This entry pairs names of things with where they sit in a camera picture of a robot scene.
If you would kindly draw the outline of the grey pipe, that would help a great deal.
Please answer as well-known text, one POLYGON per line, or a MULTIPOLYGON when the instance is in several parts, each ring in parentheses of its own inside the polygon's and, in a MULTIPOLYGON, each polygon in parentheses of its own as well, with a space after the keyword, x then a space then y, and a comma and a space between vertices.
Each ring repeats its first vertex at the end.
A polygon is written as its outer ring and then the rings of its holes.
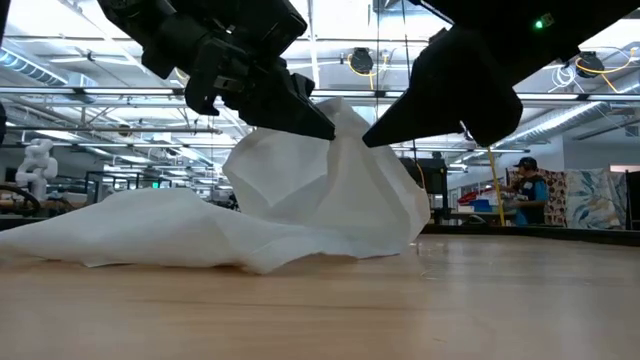
POLYGON ((130 128, 130 127, 33 127, 33 126, 9 126, 7 131, 61 131, 61 132, 112 132, 112 133, 208 133, 220 135, 222 130, 216 128, 130 128))

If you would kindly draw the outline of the black machine box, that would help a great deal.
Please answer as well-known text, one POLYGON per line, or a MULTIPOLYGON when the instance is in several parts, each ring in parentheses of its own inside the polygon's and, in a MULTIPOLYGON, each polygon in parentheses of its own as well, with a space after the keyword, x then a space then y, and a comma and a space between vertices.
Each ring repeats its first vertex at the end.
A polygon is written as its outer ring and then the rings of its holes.
POLYGON ((401 157, 401 163, 410 176, 429 196, 434 223, 441 225, 449 219, 447 174, 448 169, 443 159, 401 157))

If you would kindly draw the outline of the silver ventilation duct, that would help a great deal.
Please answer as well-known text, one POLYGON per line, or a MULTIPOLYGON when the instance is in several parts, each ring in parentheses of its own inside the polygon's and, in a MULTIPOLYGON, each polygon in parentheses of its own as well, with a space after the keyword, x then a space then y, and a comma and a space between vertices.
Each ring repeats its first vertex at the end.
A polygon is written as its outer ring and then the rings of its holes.
POLYGON ((640 76, 634 76, 629 81, 621 82, 619 93, 578 94, 577 97, 584 98, 585 102, 545 113, 519 126, 513 134, 498 141, 495 147, 506 148, 518 142, 535 142, 604 118, 612 111, 614 102, 634 102, 635 100, 640 102, 640 76))
POLYGON ((65 78, 5 48, 0 48, 0 66, 46 86, 60 87, 68 84, 65 78))

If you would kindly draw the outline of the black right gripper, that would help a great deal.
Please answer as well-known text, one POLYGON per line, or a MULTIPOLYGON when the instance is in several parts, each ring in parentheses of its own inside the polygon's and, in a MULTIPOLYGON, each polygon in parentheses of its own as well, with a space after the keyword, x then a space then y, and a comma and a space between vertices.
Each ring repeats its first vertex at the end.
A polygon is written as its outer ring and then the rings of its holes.
POLYGON ((367 130, 367 146, 469 131, 491 145, 518 126, 514 86, 550 62, 545 30, 453 28, 415 59, 409 89, 367 130))

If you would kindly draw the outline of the leaf patterned cloth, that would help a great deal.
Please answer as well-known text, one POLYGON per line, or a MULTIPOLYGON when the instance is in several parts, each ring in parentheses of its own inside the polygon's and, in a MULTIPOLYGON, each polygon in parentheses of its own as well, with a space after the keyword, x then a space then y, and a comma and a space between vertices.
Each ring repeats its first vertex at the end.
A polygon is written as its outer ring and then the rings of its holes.
POLYGON ((626 228, 627 185, 623 173, 607 169, 570 170, 566 174, 566 223, 571 229, 626 228))

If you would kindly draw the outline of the person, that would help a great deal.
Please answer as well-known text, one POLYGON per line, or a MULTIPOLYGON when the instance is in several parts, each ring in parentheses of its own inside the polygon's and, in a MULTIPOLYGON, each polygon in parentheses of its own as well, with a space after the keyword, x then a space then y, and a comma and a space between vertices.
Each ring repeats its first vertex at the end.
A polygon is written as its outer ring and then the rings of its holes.
POLYGON ((511 207, 516 210, 517 226, 543 225, 544 209, 548 200, 548 188, 538 173, 537 161, 533 157, 522 157, 515 165, 520 178, 504 188, 516 195, 511 207))

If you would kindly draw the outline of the white towel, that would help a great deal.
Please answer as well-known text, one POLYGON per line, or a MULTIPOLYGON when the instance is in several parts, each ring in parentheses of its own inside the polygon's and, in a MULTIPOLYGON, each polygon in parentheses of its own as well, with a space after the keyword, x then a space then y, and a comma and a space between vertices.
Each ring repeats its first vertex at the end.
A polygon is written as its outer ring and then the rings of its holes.
POLYGON ((0 232, 0 256, 266 274, 313 254, 401 253, 429 221, 426 192, 392 149, 364 144, 368 123, 344 100, 320 109, 334 123, 331 141, 258 129, 236 144, 223 165, 235 210, 188 188, 122 191, 0 232))

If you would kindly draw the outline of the brown floral cloth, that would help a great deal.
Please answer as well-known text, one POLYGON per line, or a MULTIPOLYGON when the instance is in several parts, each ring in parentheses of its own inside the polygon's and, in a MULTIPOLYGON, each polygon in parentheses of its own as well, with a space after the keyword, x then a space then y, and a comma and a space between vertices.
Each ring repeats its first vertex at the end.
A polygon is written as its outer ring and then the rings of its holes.
POLYGON ((547 189, 547 201, 543 210, 543 221, 539 225, 566 226, 567 180, 564 172, 539 169, 538 175, 544 180, 547 189))

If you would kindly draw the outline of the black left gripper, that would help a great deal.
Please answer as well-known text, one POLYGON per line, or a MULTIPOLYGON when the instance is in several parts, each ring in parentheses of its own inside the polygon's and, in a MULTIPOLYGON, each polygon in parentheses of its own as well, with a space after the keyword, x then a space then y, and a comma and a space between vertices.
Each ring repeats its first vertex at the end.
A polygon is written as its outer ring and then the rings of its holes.
POLYGON ((282 53, 307 30, 289 0, 185 0, 208 33, 188 70, 187 105, 216 115, 221 97, 252 126, 333 140, 335 125, 309 98, 315 82, 290 74, 282 53))

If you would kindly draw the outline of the black framed workcell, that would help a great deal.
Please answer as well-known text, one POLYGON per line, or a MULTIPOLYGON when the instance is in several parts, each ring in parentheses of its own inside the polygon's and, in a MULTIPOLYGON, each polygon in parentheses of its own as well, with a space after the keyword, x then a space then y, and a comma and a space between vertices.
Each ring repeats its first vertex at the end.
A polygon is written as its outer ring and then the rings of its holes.
POLYGON ((158 182, 159 188, 171 188, 173 181, 158 175, 135 171, 88 171, 84 176, 84 190, 89 203, 98 203, 111 194, 152 188, 158 182))

